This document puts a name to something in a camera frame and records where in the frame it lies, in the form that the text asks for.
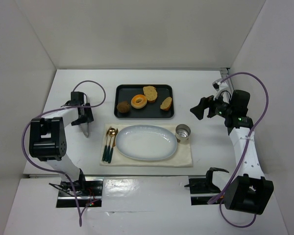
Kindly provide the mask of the orange bagel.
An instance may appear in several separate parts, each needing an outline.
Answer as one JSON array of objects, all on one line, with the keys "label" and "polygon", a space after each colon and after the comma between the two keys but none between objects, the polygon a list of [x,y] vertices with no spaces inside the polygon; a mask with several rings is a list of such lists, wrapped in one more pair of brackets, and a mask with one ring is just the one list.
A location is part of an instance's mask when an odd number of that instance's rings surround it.
[{"label": "orange bagel", "polygon": [[135,109],[141,109],[145,107],[146,104],[147,98],[142,94],[135,95],[131,100],[131,106]]}]

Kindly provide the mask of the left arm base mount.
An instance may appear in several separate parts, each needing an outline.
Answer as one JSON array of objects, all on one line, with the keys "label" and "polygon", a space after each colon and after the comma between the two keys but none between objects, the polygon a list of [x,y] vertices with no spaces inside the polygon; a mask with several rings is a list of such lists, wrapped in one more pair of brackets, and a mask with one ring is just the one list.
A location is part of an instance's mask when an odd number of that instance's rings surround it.
[{"label": "left arm base mount", "polygon": [[[49,183],[49,185],[58,192],[56,202],[57,208],[76,208],[74,193],[70,188],[69,183]],[[84,189],[75,187],[77,200],[80,207],[101,207],[103,178],[86,177],[84,186]]]}]

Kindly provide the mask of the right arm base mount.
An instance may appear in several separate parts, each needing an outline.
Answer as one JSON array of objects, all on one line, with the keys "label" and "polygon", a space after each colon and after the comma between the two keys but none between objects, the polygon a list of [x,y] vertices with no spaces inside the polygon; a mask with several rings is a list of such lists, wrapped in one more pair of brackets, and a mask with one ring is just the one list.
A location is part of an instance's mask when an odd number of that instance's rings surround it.
[{"label": "right arm base mount", "polygon": [[191,205],[207,205],[209,199],[218,195],[228,181],[229,171],[211,167],[205,176],[191,177],[184,188],[190,190]]}]

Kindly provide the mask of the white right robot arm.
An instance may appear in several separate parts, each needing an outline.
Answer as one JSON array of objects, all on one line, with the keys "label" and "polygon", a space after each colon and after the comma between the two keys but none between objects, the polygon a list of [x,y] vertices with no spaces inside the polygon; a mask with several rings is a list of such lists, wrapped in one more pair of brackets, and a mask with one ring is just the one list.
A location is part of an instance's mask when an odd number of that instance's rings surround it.
[{"label": "white right robot arm", "polygon": [[190,109],[199,120],[220,116],[234,147],[238,170],[230,176],[227,170],[212,167],[206,173],[206,188],[221,194],[228,210],[261,215],[273,193],[273,182],[265,179],[260,167],[254,142],[253,121],[247,116],[250,94],[235,90],[229,102],[221,95],[201,98],[199,104]]}]

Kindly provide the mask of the metal tongs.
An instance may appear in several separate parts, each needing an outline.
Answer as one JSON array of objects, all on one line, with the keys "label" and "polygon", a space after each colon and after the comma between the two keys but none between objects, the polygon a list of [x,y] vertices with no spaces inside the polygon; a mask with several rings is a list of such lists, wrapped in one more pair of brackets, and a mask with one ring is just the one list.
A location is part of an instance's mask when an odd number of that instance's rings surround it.
[{"label": "metal tongs", "polygon": [[89,123],[82,123],[79,125],[80,129],[82,130],[84,136],[86,138],[89,137]]}]

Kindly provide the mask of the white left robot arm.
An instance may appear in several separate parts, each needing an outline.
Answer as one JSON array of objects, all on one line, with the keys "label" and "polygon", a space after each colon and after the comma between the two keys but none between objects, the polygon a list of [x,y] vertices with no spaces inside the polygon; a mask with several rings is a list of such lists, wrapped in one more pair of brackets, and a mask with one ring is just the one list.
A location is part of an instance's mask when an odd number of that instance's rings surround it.
[{"label": "white left robot arm", "polygon": [[31,157],[47,163],[61,175],[64,189],[85,191],[87,184],[83,171],[75,166],[67,154],[65,127],[86,125],[82,132],[89,136],[89,123],[94,121],[87,95],[71,92],[64,109],[34,118],[30,122],[29,153]]}]

